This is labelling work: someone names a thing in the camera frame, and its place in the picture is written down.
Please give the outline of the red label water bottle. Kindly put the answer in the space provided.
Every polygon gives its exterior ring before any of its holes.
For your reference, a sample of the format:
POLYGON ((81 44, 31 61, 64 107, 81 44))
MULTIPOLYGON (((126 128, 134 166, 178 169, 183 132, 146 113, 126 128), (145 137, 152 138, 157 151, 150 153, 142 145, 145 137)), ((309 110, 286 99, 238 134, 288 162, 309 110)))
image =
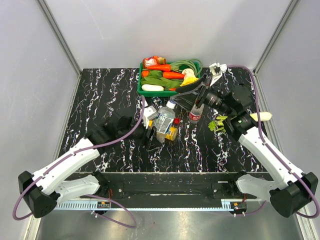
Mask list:
POLYGON ((203 109, 204 109, 204 104, 202 104, 200 107, 197 107, 194 105, 189 112, 188 119, 192 124, 196 124, 199 122, 199 120, 202 117, 203 109))

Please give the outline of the red bottle cap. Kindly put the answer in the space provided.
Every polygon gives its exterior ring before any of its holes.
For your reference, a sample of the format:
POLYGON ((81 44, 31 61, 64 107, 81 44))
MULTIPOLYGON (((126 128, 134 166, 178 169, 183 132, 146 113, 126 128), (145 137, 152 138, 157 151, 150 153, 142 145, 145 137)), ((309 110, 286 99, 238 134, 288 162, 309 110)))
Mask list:
POLYGON ((180 123, 180 119, 179 118, 174 118, 173 123, 176 124, 176 125, 179 124, 180 123))

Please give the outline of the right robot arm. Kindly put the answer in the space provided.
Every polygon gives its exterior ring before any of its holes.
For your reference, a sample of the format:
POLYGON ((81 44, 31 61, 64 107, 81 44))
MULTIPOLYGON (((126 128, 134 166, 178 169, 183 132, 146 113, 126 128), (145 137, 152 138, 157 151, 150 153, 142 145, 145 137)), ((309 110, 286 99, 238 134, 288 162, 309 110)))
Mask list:
POLYGON ((227 135, 248 149, 270 174, 271 181, 238 173, 238 177, 227 186, 231 197, 255 196, 271 203, 285 218, 297 214, 310 202, 316 202, 317 176, 296 167, 268 140, 261 122, 254 120, 247 111, 254 101, 246 86, 240 84, 229 93, 222 94, 212 89, 202 77, 190 85, 179 87, 176 92, 170 100, 188 112, 193 107, 205 105, 222 114, 226 118, 223 128, 227 135))

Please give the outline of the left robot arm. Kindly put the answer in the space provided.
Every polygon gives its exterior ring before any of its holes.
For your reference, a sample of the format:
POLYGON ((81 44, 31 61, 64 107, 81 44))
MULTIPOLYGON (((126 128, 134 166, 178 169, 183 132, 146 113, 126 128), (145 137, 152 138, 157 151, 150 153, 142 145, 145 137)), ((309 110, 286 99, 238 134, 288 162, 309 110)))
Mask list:
POLYGON ((113 123, 98 126, 54 162, 34 173, 22 172, 18 176, 18 200, 26 203, 32 216, 42 218, 68 200, 87 195, 111 196, 108 180, 99 171, 76 180, 67 178, 124 139, 137 140, 147 150, 156 136, 154 120, 154 117, 144 116, 133 123, 132 117, 123 116, 113 123))

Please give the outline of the white bottle cap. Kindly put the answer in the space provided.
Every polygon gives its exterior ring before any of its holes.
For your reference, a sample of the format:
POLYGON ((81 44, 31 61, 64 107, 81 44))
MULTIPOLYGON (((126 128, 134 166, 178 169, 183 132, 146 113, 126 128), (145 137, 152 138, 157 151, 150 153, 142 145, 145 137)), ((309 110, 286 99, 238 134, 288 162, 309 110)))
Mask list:
POLYGON ((173 109, 175 108, 176 104, 175 104, 173 101, 169 100, 169 101, 167 102, 166 106, 167 106, 169 109, 172 109, 172 110, 173 110, 173 109))

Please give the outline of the blue label water bottle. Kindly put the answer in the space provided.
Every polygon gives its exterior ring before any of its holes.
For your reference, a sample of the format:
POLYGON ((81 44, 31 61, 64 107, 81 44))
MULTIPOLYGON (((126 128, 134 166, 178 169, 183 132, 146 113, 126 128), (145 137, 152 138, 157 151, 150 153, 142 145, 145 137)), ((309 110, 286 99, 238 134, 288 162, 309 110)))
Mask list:
POLYGON ((174 118, 176 117, 174 109, 170 109, 167 106, 161 107, 158 110, 158 116, 155 120, 166 120, 170 119, 174 121, 174 118))

